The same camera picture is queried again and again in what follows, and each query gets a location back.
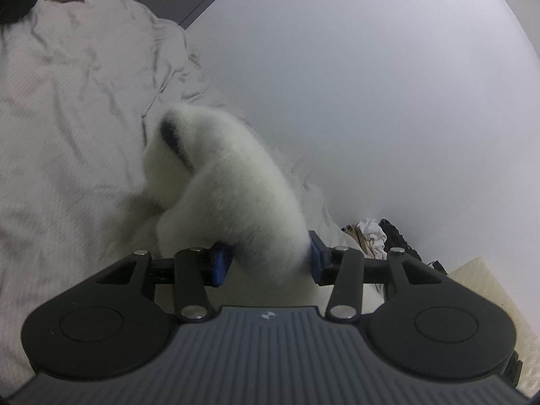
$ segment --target bed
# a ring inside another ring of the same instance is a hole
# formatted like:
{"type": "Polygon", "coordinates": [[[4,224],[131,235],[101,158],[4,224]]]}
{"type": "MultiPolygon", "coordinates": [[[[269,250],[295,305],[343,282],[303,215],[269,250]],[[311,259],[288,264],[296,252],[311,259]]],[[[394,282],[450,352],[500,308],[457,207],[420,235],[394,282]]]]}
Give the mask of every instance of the bed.
{"type": "MultiPolygon", "coordinates": [[[[0,32],[0,395],[33,371],[20,343],[38,305],[137,249],[158,257],[141,157],[166,105],[226,108],[185,32],[131,0],[39,0],[0,32]]],[[[308,227],[358,248],[321,190],[273,157],[308,227]]],[[[366,288],[364,310],[382,299],[366,288]]]]}

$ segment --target black stripe on plush toy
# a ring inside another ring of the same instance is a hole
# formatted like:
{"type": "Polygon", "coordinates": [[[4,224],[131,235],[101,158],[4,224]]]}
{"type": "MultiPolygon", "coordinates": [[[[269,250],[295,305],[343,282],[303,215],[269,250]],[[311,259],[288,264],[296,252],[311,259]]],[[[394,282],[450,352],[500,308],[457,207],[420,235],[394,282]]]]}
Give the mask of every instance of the black stripe on plush toy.
{"type": "Polygon", "coordinates": [[[184,146],[182,146],[182,142],[180,141],[178,130],[173,119],[170,117],[165,117],[163,120],[161,120],[159,130],[161,132],[161,138],[165,144],[178,156],[186,169],[193,172],[194,167],[191,164],[190,159],[187,157],[184,146]]]}

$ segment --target white logo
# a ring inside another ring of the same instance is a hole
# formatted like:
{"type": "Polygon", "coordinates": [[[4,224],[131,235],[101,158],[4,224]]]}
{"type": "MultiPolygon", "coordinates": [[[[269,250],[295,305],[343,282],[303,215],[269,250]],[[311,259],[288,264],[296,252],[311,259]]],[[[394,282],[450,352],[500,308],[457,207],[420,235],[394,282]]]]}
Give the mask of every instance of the white logo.
{"type": "Polygon", "coordinates": [[[268,312],[263,312],[261,314],[261,317],[263,317],[265,320],[271,320],[272,318],[276,317],[276,314],[268,311],[268,312]]]}

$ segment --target white plush toy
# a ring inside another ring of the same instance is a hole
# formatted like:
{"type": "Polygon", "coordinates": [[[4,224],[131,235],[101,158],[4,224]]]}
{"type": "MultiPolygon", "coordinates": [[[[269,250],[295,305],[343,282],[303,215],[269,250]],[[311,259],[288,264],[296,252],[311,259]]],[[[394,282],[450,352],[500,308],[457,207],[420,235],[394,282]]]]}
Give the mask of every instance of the white plush toy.
{"type": "Polygon", "coordinates": [[[309,236],[286,179],[255,134],[223,110],[170,108],[144,154],[148,191],[166,209],[161,254],[231,245],[214,305],[325,305],[309,273],[309,236]]]}

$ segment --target black circular joint cover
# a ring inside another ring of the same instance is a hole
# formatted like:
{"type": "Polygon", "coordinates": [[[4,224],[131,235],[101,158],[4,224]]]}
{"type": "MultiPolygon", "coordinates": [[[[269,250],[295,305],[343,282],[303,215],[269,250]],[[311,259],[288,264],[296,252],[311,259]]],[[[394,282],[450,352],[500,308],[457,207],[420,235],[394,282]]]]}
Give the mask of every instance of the black circular joint cover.
{"type": "Polygon", "coordinates": [[[166,345],[168,316],[122,285],[60,294],[26,319],[21,333],[32,368],[55,377],[98,380],[133,371],[166,345]]]}
{"type": "Polygon", "coordinates": [[[446,381],[502,373],[516,342],[501,308],[456,283],[398,293],[374,312],[368,335],[390,363],[446,381]]]}

